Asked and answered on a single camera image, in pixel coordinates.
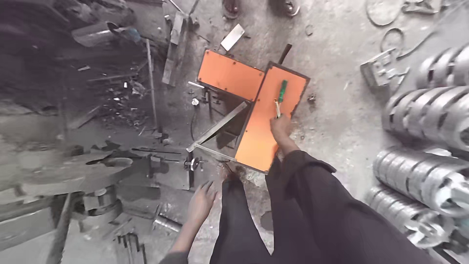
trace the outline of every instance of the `hand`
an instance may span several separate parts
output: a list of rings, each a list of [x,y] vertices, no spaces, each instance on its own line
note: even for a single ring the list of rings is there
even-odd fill
[[[188,222],[194,223],[199,227],[207,219],[208,214],[213,206],[213,201],[217,196],[217,192],[209,194],[210,187],[212,186],[213,181],[208,181],[204,184],[201,184],[192,199],[189,202],[189,211],[188,211]]]
[[[272,131],[273,138],[277,143],[290,136],[290,118],[287,115],[281,114],[279,118],[270,119],[270,131]]]

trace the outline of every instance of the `screwdriver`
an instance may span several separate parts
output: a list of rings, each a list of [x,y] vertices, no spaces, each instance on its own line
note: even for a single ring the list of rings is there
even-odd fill
[[[285,90],[287,89],[287,80],[282,81],[282,87],[280,88],[279,99],[275,98],[273,102],[275,103],[275,107],[277,110],[277,118],[280,118],[280,104],[283,102],[283,95],[285,94]]]

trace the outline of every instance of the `concrete floor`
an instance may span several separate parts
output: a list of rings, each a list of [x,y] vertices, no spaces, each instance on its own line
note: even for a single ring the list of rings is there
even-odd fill
[[[186,11],[190,10],[193,2],[174,1]],[[363,8],[365,0],[303,0],[300,1],[301,11],[294,18],[277,14],[272,10],[269,0],[241,0],[241,2],[242,14],[231,21],[222,17],[220,0],[200,0],[195,15],[201,21],[200,34],[208,35],[210,42],[197,35],[191,36],[181,74],[185,78],[178,81],[176,88],[162,88],[166,98],[166,110],[172,113],[165,121],[165,131],[170,133],[178,145],[186,146],[191,142],[189,124],[192,113],[190,102],[193,95],[187,93],[186,83],[196,79],[203,50],[210,48],[222,52],[223,48],[219,43],[239,23],[250,38],[241,38],[229,53],[243,63],[264,69],[269,61],[278,61],[287,43],[293,45],[283,65],[311,77],[311,82],[293,118],[295,128],[291,137],[302,150],[334,166],[338,170],[336,177],[347,190],[357,199],[362,199],[366,191],[376,182],[371,171],[376,154],[387,146],[399,144],[381,128],[381,110],[388,99],[387,93],[368,88],[359,71],[361,63],[379,53],[379,42],[390,27],[379,29],[371,25]],[[139,4],[132,3],[132,6],[145,10]],[[395,2],[390,0],[376,8],[377,11],[373,12],[373,15],[377,20],[385,20],[392,16],[390,10],[397,10]],[[173,11],[174,8],[170,4],[165,4],[166,13]],[[145,24],[147,31],[154,30],[148,26],[152,15],[151,11],[147,11],[138,17],[138,23]],[[426,56],[469,41],[469,35],[458,34],[458,32],[468,32],[467,17],[469,16],[464,8],[455,12],[454,16],[441,26],[438,34],[400,62],[399,66],[403,69],[407,66],[412,67],[411,74],[403,83],[401,90],[414,89],[415,76],[412,71],[415,72],[418,64]],[[401,28],[406,34],[406,47],[413,47],[431,30],[430,26],[433,23],[434,19],[429,17],[401,15],[391,27]],[[305,33],[307,25],[313,26],[313,34],[309,37]],[[317,98],[314,106],[306,101],[307,96],[311,94],[315,94]],[[206,106],[201,106],[201,113],[208,113]],[[210,122],[216,121],[215,118],[212,121],[199,122],[194,129],[195,137],[205,131]],[[16,142],[0,141],[0,143],[11,150],[18,147]],[[0,148],[2,157],[10,155],[4,153],[3,149]],[[8,157],[9,159],[0,159],[4,161],[0,166],[16,163],[12,162],[16,159],[15,156]],[[211,169],[198,173],[196,182],[213,179],[217,180],[215,185],[220,188],[221,181],[217,174],[216,163],[209,160],[207,166]],[[17,167],[9,165],[8,168],[15,170]],[[264,175],[248,171],[243,181],[254,222],[267,248],[272,252],[273,232],[260,226],[261,216],[270,210]],[[165,197],[166,203],[169,204],[166,211],[172,214],[175,220],[184,222],[185,207],[190,195],[174,193],[172,190],[162,189],[161,197]],[[140,202],[149,208],[155,204],[148,199],[142,199]],[[218,199],[194,241],[189,255],[190,263],[209,262],[218,236],[220,212],[221,200]],[[127,228],[139,231],[141,239],[147,245],[149,263],[157,263],[171,247],[176,234],[163,227],[149,233],[147,229],[149,224],[141,219],[134,219]],[[87,246],[90,242],[86,242],[76,229],[70,232],[74,235],[67,241],[64,264],[83,263],[84,251],[87,254],[87,263],[115,263],[114,256],[110,256],[113,252],[108,244],[92,243],[90,247]],[[34,248],[37,243],[44,244],[47,239],[50,239],[50,234],[0,252],[0,258],[9,256],[8,259],[14,259],[16,263],[28,263],[25,256],[19,258],[21,255],[19,252]]]

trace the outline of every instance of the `stacked metal rings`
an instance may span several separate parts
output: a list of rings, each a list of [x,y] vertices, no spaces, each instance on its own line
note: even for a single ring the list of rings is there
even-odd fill
[[[469,46],[431,56],[418,70],[417,89],[465,85],[469,85]]]
[[[375,186],[365,198],[369,206],[391,222],[418,248],[449,241],[454,221],[384,186]]]
[[[469,151],[469,86],[396,94],[382,124],[387,131]]]
[[[461,171],[468,168],[461,159],[399,147],[380,152],[373,164],[379,181],[449,217],[469,216],[469,201],[453,197],[453,189],[467,183]]]

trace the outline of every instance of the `metal pipe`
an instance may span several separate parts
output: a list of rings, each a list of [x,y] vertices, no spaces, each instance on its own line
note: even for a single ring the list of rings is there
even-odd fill
[[[65,247],[65,241],[67,240],[68,227],[70,226],[72,216],[72,207],[72,193],[69,193],[63,204],[59,224],[55,231],[54,241],[51,251],[49,251],[49,255],[47,256],[46,264],[59,264],[62,262],[63,249]]]
[[[155,102],[155,85],[153,83],[153,63],[151,62],[150,41],[146,39],[147,46],[147,59],[148,59],[148,78],[150,79],[151,89],[151,103],[153,104],[153,121],[154,127],[158,127],[158,119],[156,117],[156,102]]]

